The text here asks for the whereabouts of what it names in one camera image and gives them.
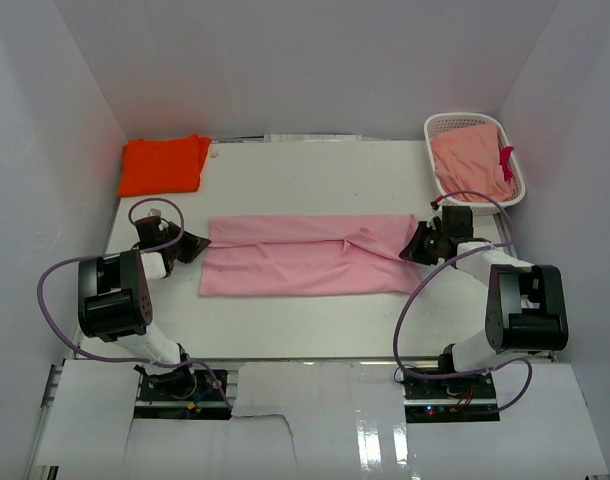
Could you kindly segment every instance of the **white laundry basket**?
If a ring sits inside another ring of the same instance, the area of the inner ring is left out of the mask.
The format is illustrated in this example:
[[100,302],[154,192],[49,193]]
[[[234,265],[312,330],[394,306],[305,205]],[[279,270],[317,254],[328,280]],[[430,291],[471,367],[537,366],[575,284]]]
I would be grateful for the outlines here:
[[[436,176],[436,164],[434,162],[434,154],[432,152],[431,140],[439,133],[447,132],[455,128],[470,127],[472,125],[485,125],[494,124],[498,132],[498,148],[505,148],[509,146],[509,140],[505,134],[505,130],[500,123],[494,120],[492,117],[483,115],[480,113],[439,113],[438,115],[432,115],[425,121],[425,145],[427,146],[427,154],[429,156],[429,163],[432,168],[432,175],[436,183],[436,190],[439,195],[445,195],[445,190],[441,185],[439,178]],[[512,190],[512,199],[506,202],[499,202],[503,207],[510,207],[516,205],[525,196],[525,182],[523,181],[523,175],[521,174],[518,162],[514,152],[509,158],[509,168],[514,174],[514,177],[510,180],[510,188]],[[474,215],[494,215],[498,213],[498,208],[488,202],[461,202],[456,200],[454,197],[448,197],[444,200],[446,205],[462,205],[468,206],[472,209]]]

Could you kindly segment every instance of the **pink cloth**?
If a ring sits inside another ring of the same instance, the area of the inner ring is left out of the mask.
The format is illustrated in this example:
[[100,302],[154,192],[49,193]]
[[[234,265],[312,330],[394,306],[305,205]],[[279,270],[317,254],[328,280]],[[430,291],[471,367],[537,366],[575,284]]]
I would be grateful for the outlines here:
[[[443,190],[474,190],[498,202],[512,199],[500,164],[496,125],[476,125],[439,133],[432,139],[436,176]],[[457,200],[483,203],[470,194],[454,195]]]
[[412,215],[212,217],[199,295],[411,293]]

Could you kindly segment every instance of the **cable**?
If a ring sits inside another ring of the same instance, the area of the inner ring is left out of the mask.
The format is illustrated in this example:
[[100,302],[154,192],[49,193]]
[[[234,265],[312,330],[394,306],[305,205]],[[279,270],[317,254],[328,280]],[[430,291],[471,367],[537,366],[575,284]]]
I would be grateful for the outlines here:
[[463,390],[460,393],[452,393],[452,389],[449,388],[449,385],[447,385],[445,387],[445,393],[447,394],[448,397],[450,398],[454,398],[454,397],[462,397],[463,395],[465,395],[467,393],[467,390]]
[[463,400],[465,400],[465,403],[463,405],[460,405],[460,400],[459,400],[459,407],[461,409],[469,407],[472,403],[473,398],[474,398],[474,387],[469,387],[469,395],[467,395],[467,400],[465,400],[465,397],[463,397]]
[[[475,255],[475,254],[480,253],[480,252],[485,252],[487,250],[491,250],[494,247],[509,247],[512,244],[512,232],[513,232],[512,219],[509,217],[508,213],[501,206],[501,204],[498,203],[493,198],[491,198],[489,195],[486,195],[486,194],[480,193],[480,192],[475,192],[473,190],[455,190],[453,192],[449,192],[449,193],[446,193],[445,195],[439,196],[436,199],[436,202],[440,202],[440,201],[442,201],[445,198],[451,197],[453,195],[457,195],[459,193],[469,193],[469,194],[472,194],[472,195],[478,195],[478,196],[486,199],[488,202],[492,203],[496,208],[498,208],[501,211],[501,213],[503,214],[503,216],[505,217],[505,219],[507,220],[507,225],[508,225],[508,228],[510,230],[510,238],[506,242],[500,242],[500,243],[494,243],[494,244],[490,244],[490,245],[484,245],[484,246],[475,248],[473,250],[470,250],[469,252],[465,252],[465,253],[462,253],[460,255],[456,255],[455,257],[452,257],[452,258],[446,260],[441,265],[436,267],[434,270],[432,270],[429,273],[429,275],[427,275],[427,277],[425,277],[421,281],[421,283],[418,285],[418,287],[416,287],[416,289],[409,296],[409,298],[407,299],[407,302],[405,302],[405,305],[403,306],[403,309],[401,310],[401,313],[400,313],[400,315],[398,317],[398,321],[396,322],[396,328],[394,329],[394,338],[393,338],[393,342],[392,342],[393,343],[393,349],[394,349],[394,359],[396,360],[396,363],[398,364],[398,367],[403,371],[404,374],[409,375],[411,377],[419,378],[419,379],[422,379],[422,380],[442,380],[442,379],[446,380],[446,379],[450,379],[450,378],[467,377],[467,376],[470,376],[470,375],[484,375],[484,374],[487,374],[487,373],[490,373],[490,372],[495,372],[497,370],[500,370],[501,368],[509,365],[510,363],[517,362],[517,361],[520,360],[520,361],[523,361],[523,362],[528,364],[529,369],[530,369],[530,375],[528,376],[528,380],[529,380],[529,382],[531,382],[531,364],[529,364],[529,361],[525,357],[514,358],[512,360],[508,360],[507,362],[501,363],[500,365],[497,365],[496,367],[494,367],[492,369],[489,369],[489,368],[479,368],[479,369],[475,369],[475,370],[468,370],[468,371],[465,371],[465,372],[443,373],[443,374],[426,374],[426,373],[424,374],[424,373],[415,372],[415,371],[413,371],[411,369],[408,369],[403,364],[403,361],[401,359],[400,353],[398,351],[398,340],[399,340],[399,337],[400,337],[401,328],[403,327],[403,322],[405,320],[405,316],[407,315],[407,312],[408,312],[409,308],[411,307],[412,303],[414,302],[414,300],[416,300],[418,295],[427,286],[427,284],[436,275],[441,273],[443,270],[445,270],[446,268],[448,268],[450,266],[455,266],[458,261],[463,260],[464,258],[467,258],[467,257],[469,257],[471,255]],[[514,398],[514,400],[509,402],[508,406],[504,407],[504,408],[511,407],[512,405],[514,405],[514,403],[516,403],[523,396],[523,394],[527,390],[527,387],[529,387],[529,382],[525,383],[525,386],[523,387],[523,390],[521,390],[521,392],[516,396],[516,398]]]
[[[152,198],[146,198],[143,200],[139,200],[138,202],[136,202],[134,205],[132,205],[132,207],[129,209],[129,212],[128,212],[128,218],[129,218],[130,223],[132,225],[134,224],[134,221],[132,220],[132,212],[134,211],[134,209],[137,206],[139,206],[143,203],[146,203],[146,202],[153,202],[153,201],[167,203],[176,210],[176,212],[178,213],[179,219],[180,219],[180,231],[179,231],[178,235],[176,236],[176,238],[174,238],[173,240],[170,240],[169,242],[159,245],[157,247],[152,247],[152,248],[147,248],[145,250],[141,250],[141,252],[143,252],[143,253],[156,252],[159,250],[163,250],[167,247],[170,247],[170,246],[174,245],[176,242],[178,242],[181,238],[183,238],[183,234],[185,233],[185,217],[183,217],[183,212],[181,212],[181,209],[178,208],[178,206],[174,202],[172,202],[171,200],[167,200],[166,198],[152,197]],[[109,253],[109,254],[105,254],[105,255],[100,255],[100,258],[106,258],[106,257],[114,256],[114,255],[118,255],[118,254]],[[51,267],[49,267],[47,270],[45,270],[43,272],[43,274],[40,276],[40,278],[38,279],[38,284],[36,285],[36,297],[38,299],[38,306],[41,310],[41,313],[43,314],[43,317],[45,317],[45,321],[47,322],[47,325],[49,325],[49,327],[52,329],[54,334],[60,339],[60,341],[63,342],[74,353],[77,353],[79,355],[82,355],[83,357],[89,358],[90,360],[96,360],[97,362],[147,363],[147,364],[156,365],[156,366],[162,367],[162,368],[180,368],[180,367],[185,367],[185,366],[193,365],[193,364],[201,365],[205,369],[205,371],[207,371],[207,374],[210,376],[210,378],[212,379],[214,384],[218,387],[218,392],[220,393],[221,397],[223,398],[225,405],[227,405],[227,408],[231,410],[232,404],[227,399],[227,395],[225,395],[225,392],[223,391],[221,383],[218,380],[218,378],[216,377],[216,375],[214,374],[214,371],[210,368],[210,366],[205,361],[203,361],[199,358],[190,358],[189,360],[186,360],[186,361],[180,362],[180,363],[163,363],[163,362],[152,362],[149,358],[103,357],[101,355],[96,355],[94,353],[83,350],[81,347],[74,344],[67,337],[67,335],[65,335],[63,333],[63,331],[58,327],[58,325],[56,324],[56,322],[50,315],[49,310],[47,309],[47,305],[45,304],[45,296],[44,296],[45,281],[47,280],[47,277],[49,277],[49,275],[52,272],[54,272],[55,270],[58,270],[61,267],[64,267],[65,265],[69,265],[69,264],[77,263],[77,262],[83,262],[85,260],[91,260],[91,259],[96,259],[96,258],[99,258],[99,255],[86,255],[86,256],[81,256],[81,257],[70,258],[67,260],[62,260],[58,263],[55,263]]]
[[474,411],[474,412],[468,412],[468,413],[470,413],[471,415],[493,415],[495,413],[500,413],[503,410],[507,410],[509,407],[511,407],[516,402],[518,402],[521,398],[523,398],[523,395],[525,395],[525,392],[527,392],[527,389],[529,388],[530,384],[532,383],[533,368],[532,368],[532,364],[530,363],[530,361],[527,360],[526,358],[519,358],[518,360],[521,360],[522,362],[525,363],[525,365],[527,365],[527,378],[525,379],[525,384],[523,385],[523,388],[521,388],[521,391],[518,392],[518,395],[516,395],[513,399],[511,399],[509,402],[507,402],[502,407],[498,407],[493,410],[480,411],[480,412]]
[[[419,370],[419,369],[418,369],[418,368],[416,368],[416,367],[412,367],[411,365],[405,365],[405,368],[409,368],[409,369],[414,370],[414,371],[417,371],[417,372],[421,372],[421,371],[422,371],[422,370]],[[397,373],[398,373],[400,370],[401,370],[401,367],[398,367],[396,370],[394,370],[394,381],[395,381],[396,383],[398,383],[399,385],[405,385],[405,377],[404,377],[404,376],[403,376],[403,379],[402,379],[402,380],[398,380],[398,379],[396,378],[396,374],[397,374]]]
[[203,400],[207,395],[209,395],[209,388],[196,397],[196,400],[194,400],[194,405]]
[[190,390],[190,392],[185,395],[184,397],[179,397],[176,395],[170,395],[171,397],[175,398],[176,400],[185,400],[189,397],[191,397],[194,392],[198,389],[198,380],[196,379],[196,375],[192,375],[192,377],[194,378],[194,386],[192,387],[192,389]]

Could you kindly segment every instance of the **white enclosure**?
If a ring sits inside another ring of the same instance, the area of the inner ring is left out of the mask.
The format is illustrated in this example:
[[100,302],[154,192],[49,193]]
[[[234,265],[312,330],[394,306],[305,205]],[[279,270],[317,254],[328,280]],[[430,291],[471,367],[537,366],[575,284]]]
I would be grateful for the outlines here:
[[[36,281],[103,251],[127,139],[421,140],[426,118],[447,111],[494,116],[516,148],[518,253],[563,273],[564,357],[610,470],[610,0],[5,0],[0,479],[24,478],[65,353]],[[74,275],[47,285],[67,333]]]

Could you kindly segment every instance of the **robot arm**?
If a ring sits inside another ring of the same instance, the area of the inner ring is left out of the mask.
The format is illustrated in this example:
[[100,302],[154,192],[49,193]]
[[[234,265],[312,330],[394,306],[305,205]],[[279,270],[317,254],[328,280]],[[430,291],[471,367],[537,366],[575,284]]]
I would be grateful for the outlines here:
[[[429,222],[419,222],[401,258],[425,265],[490,245],[473,238],[469,207],[442,207]],[[492,248],[456,262],[488,287],[484,328],[446,347],[441,365],[463,372],[494,368],[513,358],[565,348],[567,316],[560,271],[532,265]]]
[[[178,235],[178,227],[158,215],[135,222],[139,247],[163,245]],[[90,338],[115,343],[136,358],[177,364],[189,359],[183,347],[168,339],[153,323],[148,280],[168,277],[174,261],[191,263],[210,241],[185,232],[173,246],[158,252],[132,249],[80,262],[78,268],[78,321]],[[150,383],[171,396],[184,399],[196,388],[192,366],[173,370],[146,364],[136,367]]]

